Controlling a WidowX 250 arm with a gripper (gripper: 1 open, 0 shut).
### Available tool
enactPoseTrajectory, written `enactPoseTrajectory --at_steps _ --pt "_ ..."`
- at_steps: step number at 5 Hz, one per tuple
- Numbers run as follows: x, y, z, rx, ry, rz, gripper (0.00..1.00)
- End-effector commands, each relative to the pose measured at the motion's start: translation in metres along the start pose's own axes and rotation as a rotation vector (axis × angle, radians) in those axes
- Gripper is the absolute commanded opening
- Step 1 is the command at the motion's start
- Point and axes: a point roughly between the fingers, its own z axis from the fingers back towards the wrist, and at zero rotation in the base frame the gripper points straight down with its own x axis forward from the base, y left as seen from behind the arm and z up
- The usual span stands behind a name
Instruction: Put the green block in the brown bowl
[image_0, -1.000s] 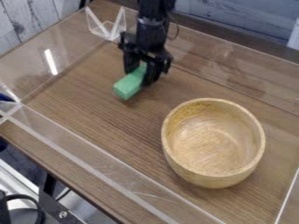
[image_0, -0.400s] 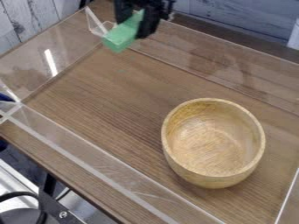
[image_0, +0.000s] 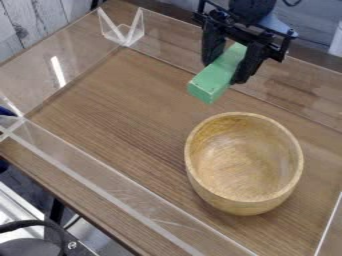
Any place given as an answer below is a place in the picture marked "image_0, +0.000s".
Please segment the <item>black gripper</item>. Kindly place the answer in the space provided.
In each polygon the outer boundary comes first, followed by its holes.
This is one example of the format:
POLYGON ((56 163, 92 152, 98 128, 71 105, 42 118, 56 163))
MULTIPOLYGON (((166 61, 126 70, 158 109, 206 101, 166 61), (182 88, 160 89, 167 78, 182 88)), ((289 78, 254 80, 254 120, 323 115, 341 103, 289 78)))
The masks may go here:
POLYGON ((246 83, 267 58, 282 62, 291 41, 298 37, 294 29, 274 14, 277 1, 229 0, 226 6, 214 0, 198 2, 194 20, 203 31, 203 64, 209 66, 223 53, 227 39, 247 46, 231 84, 246 83))

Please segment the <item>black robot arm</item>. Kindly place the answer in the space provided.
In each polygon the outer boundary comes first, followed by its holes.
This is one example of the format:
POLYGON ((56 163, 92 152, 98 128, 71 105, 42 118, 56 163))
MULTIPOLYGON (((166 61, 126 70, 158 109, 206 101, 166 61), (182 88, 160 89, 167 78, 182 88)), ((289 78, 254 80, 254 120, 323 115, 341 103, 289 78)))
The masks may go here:
POLYGON ((282 62, 297 31, 274 14, 277 0, 199 0, 194 20, 202 27, 202 63, 209 66, 223 55, 231 39, 246 52, 231 70, 231 83, 243 84, 267 59, 282 62))

